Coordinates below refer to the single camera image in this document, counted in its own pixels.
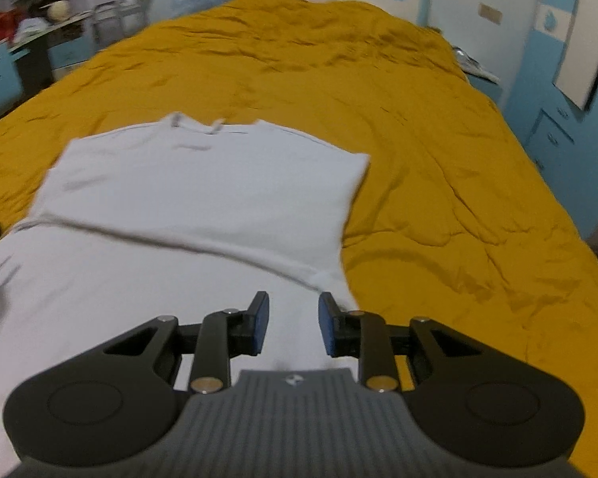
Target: yellow bed sheet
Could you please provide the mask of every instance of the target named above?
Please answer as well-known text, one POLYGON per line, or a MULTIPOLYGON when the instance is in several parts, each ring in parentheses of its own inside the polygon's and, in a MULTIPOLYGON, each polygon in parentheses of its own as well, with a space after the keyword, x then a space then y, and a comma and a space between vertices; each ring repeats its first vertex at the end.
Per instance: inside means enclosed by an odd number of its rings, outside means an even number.
POLYGON ((343 239, 361 308, 426 315, 581 395, 598 477, 598 264, 495 105, 432 30, 357 2, 234 0, 96 55, 0 121, 0 223, 76 137, 182 111, 371 155, 343 239))

